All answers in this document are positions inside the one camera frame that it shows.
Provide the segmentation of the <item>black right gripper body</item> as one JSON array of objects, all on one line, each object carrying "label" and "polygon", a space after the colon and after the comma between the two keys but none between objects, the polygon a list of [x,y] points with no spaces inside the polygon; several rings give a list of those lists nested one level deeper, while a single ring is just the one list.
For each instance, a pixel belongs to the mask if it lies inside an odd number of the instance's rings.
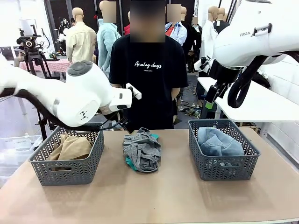
[{"label": "black right gripper body", "polygon": [[216,59],[210,62],[208,76],[216,80],[215,88],[222,90],[228,88],[233,83],[241,72],[241,68],[225,67],[218,63]]}]

